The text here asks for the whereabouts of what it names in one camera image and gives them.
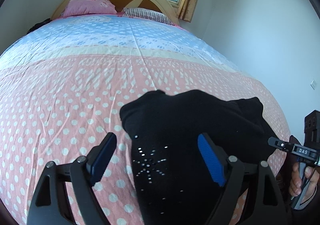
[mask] hand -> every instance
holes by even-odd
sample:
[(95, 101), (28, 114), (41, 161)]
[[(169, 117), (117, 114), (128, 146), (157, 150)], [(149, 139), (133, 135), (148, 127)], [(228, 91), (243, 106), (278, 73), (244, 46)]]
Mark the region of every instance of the hand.
[[(292, 167), (293, 172), (292, 172), (292, 179), (290, 181), (290, 187), (289, 187), (289, 193), (291, 196), (298, 196), (301, 193), (301, 178), (299, 177), (299, 171), (298, 171), (298, 167), (299, 164), (295, 163)], [(305, 169), (304, 175), (306, 176), (306, 178), (309, 178), (313, 172), (314, 168), (312, 167), (307, 167)], [(317, 170), (315, 170), (313, 176), (310, 179), (309, 182), (309, 187), (308, 190), (306, 191), (305, 196), (303, 197), (301, 203), (307, 201), (314, 193), (316, 185), (318, 183), (319, 180), (319, 173), (317, 172)]]

